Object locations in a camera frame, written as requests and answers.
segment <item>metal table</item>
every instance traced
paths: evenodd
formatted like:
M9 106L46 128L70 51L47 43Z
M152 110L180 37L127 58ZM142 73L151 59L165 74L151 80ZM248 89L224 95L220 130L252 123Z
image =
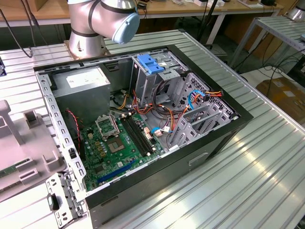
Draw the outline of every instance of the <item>metal table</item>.
M230 67L232 67L236 62L237 57L252 35L255 26L261 27L263 31L251 47L250 51L258 45L259 41L263 38L266 32L271 33L297 51L305 49L305 42L300 38L301 35L305 33L305 22L294 22L285 16L254 18L233 54L233 58L229 63Z
M141 202L102 229L294 228L305 214L305 130L185 32L140 34L126 45L106 41L111 53L176 44L253 116L222 153ZM71 60L64 45L0 52L8 75L0 98L11 117L35 109L54 130L33 75L33 66ZM0 203L0 224L10 228L56 228L44 184ZM85 217L69 229L90 228Z

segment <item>blue pcie slot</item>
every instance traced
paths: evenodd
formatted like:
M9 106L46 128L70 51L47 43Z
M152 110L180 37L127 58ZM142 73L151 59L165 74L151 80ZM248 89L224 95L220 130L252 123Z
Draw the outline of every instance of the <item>blue pcie slot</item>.
M132 165L133 165L134 162L135 162L135 160L133 160L132 162L130 162L128 165L125 165L125 166L123 166L122 168L119 168L119 169L117 169L117 170L111 172L110 174L107 174L107 175L105 175L105 176L103 176L103 177L97 179L97 183L99 184L99 183L101 183L101 182L103 182L103 181L106 181L106 180L112 178L112 177L115 177L116 175L118 175L118 174L120 174L120 173L122 173L122 172L125 172L126 170L128 170L128 169L130 169L130 168L132 167Z

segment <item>metal frame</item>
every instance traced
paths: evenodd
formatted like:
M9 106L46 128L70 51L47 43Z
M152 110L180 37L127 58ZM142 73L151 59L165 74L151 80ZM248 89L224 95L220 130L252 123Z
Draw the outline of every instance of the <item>metal frame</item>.
M233 67L233 65L235 64L237 57L239 56L248 39L252 35L255 26L261 27L263 31L258 36L257 40L254 42L250 51L258 45L258 43L264 37L266 32L274 35L278 39L282 40L284 43L296 49L297 51L301 51L305 49L305 42L300 39L301 35L304 33L304 25L305 22L294 22L285 16L254 18L247 32L245 33L244 37L236 48L231 62L229 63L229 66Z

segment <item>motherboard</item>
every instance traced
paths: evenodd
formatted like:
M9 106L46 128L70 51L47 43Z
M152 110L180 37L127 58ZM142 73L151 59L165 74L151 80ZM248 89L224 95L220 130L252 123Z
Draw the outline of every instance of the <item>motherboard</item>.
M116 128L118 133L106 138L105 130L114 133L112 131ZM88 191L164 154L158 138L147 130L148 127L139 114L133 114L127 119L106 116L102 122L97 121L96 125L81 130L86 158L83 163L87 171L85 184Z

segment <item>red wire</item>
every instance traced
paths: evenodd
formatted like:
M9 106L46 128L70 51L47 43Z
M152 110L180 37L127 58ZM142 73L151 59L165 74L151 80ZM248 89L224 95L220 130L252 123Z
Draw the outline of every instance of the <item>red wire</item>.
M79 129L79 126L78 126L78 123L77 123L77 119L76 119L75 115L71 111L67 110L67 112L69 112L69 114L72 115L72 117L73 117L73 119L75 121L75 124L76 124L77 138L78 138L78 152L80 152L80 149L81 149L81 138L80 138L80 129Z

